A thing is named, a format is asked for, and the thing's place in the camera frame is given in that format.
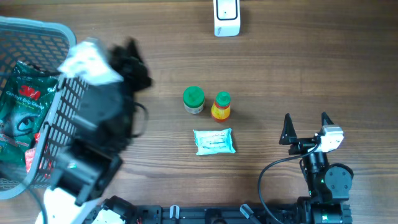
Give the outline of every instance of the blue packet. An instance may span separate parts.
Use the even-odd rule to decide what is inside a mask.
[[[212,155],[217,153],[235,153],[232,146],[232,129],[228,128],[222,131],[196,131],[195,143],[198,146],[198,156]]]

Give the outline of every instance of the wire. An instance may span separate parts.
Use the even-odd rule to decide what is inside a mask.
[[[35,199],[37,205],[40,207],[40,210],[42,211],[43,224],[47,224],[49,221],[47,220],[47,211],[46,211],[43,203],[40,201],[40,199],[37,196],[37,194],[30,187],[28,187],[27,190],[31,194],[31,196]]]
[[[264,199],[263,199],[262,193],[261,193],[261,179],[262,179],[262,176],[263,176],[264,173],[265,173],[269,168],[271,168],[272,166],[274,166],[274,165],[276,165],[276,164],[278,164],[278,163],[281,163],[281,162],[291,161],[291,160],[294,160],[294,159],[300,159],[300,158],[303,158],[303,157],[305,157],[305,156],[308,156],[309,154],[315,152],[315,151],[318,149],[318,147],[319,147],[319,144],[317,144],[311,151],[308,151],[308,152],[305,153],[305,154],[302,154],[302,155],[299,155],[299,156],[292,156],[292,157],[289,157],[289,158],[280,159],[280,160],[278,160],[278,161],[272,162],[271,164],[269,164],[268,166],[266,166],[266,167],[261,171],[260,176],[259,176],[259,181],[258,181],[258,183],[257,183],[257,191],[258,191],[258,193],[259,193],[259,197],[260,197],[260,201],[261,201],[261,203],[262,203],[262,206],[264,206],[264,208],[266,209],[267,213],[268,213],[276,222],[278,222],[278,223],[280,223],[280,224],[284,224],[284,223],[282,223],[281,221],[279,221],[279,220],[274,216],[274,214],[272,214],[272,212],[268,209],[266,203],[264,202]]]
[[[142,136],[145,133],[145,130],[147,129],[147,125],[148,125],[148,120],[149,120],[149,113],[147,108],[145,108],[144,105],[134,102],[134,104],[138,107],[141,107],[142,110],[144,111],[144,121],[145,123],[142,125],[141,131],[138,134],[132,134],[131,137],[132,138],[138,138],[139,136]]]
[[[44,207],[44,204],[40,201],[39,197],[37,196],[37,194],[31,189],[30,186],[28,186],[27,184],[23,183],[23,181],[18,181],[18,180],[16,180],[15,177],[11,177],[11,175],[9,175],[9,174],[7,174],[6,172],[4,172],[4,169],[3,169],[4,165],[3,165],[3,164],[0,164],[0,166],[2,167],[2,168],[1,168],[1,170],[2,170],[2,171],[1,171],[2,176],[4,176],[5,178],[7,178],[7,179],[9,179],[9,180],[17,181],[17,182],[21,183],[21,184],[26,188],[26,190],[28,191],[28,193],[30,193],[30,195],[31,195],[31,196],[33,197],[33,199],[36,201],[37,205],[39,206],[39,208],[40,208],[40,210],[41,210],[41,212],[42,212],[42,215],[43,215],[43,224],[48,224],[49,221],[48,221],[48,219],[47,219],[47,211],[46,211],[46,209],[45,209],[45,207]]]

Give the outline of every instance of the white part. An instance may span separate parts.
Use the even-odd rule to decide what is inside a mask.
[[[324,125],[320,132],[323,133],[324,136],[321,136],[321,143],[316,152],[330,152],[335,150],[344,139],[344,132],[337,124]]]
[[[124,220],[120,219],[120,215],[112,210],[104,210],[98,212],[93,224],[125,224]]]
[[[203,111],[203,108],[205,107],[205,102],[203,102],[198,108],[191,108],[191,107],[187,106],[186,104],[184,104],[184,107],[189,113],[197,114],[197,113],[200,113],[201,111]]]
[[[172,205],[170,207],[170,218],[180,218],[180,207],[178,205]]]
[[[232,37],[241,29],[241,10],[239,0],[213,0],[214,35]]]
[[[43,202],[49,224],[82,224],[99,200],[100,198],[97,198],[77,206],[76,198],[68,192],[60,188],[54,190],[48,188],[44,192]],[[35,224],[43,224],[42,212],[39,213]]]
[[[250,218],[250,214],[248,214],[245,209],[250,212],[250,214],[253,214],[253,210],[251,210],[251,208],[249,207],[249,205],[247,204],[243,204],[241,205],[241,207],[239,208],[239,211],[241,211],[241,213],[247,218]]]
[[[124,78],[108,64],[106,51],[99,40],[87,39],[69,50],[68,57],[58,67],[67,78],[81,77],[90,85],[122,82]]]

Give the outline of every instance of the wood grain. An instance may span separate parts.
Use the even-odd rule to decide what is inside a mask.
[[[345,131],[329,161],[355,172],[354,222],[396,223],[397,7],[392,1],[242,2],[241,33],[231,38],[214,37],[211,2],[7,6],[0,14],[60,22],[78,40],[99,37],[108,46],[127,36],[139,41],[154,79],[138,96],[150,121],[123,152],[123,168],[104,197],[163,206],[258,202],[261,169],[288,156],[288,147],[278,145],[284,115],[291,113],[298,136],[307,137],[327,111]],[[190,85],[206,94],[206,109],[196,116],[182,105]],[[210,106],[222,90],[231,93],[233,111],[218,124]],[[228,127],[236,154],[195,155],[193,129]],[[267,201],[308,194],[298,161],[271,169],[262,186]],[[37,211],[28,195],[0,203],[3,223],[32,223]]]

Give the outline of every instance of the orange label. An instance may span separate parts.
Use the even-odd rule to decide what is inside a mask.
[[[231,113],[231,107],[227,107],[226,109],[219,109],[215,103],[213,103],[213,106],[211,107],[211,114],[213,117],[216,119],[226,119],[229,117],[229,114]]]

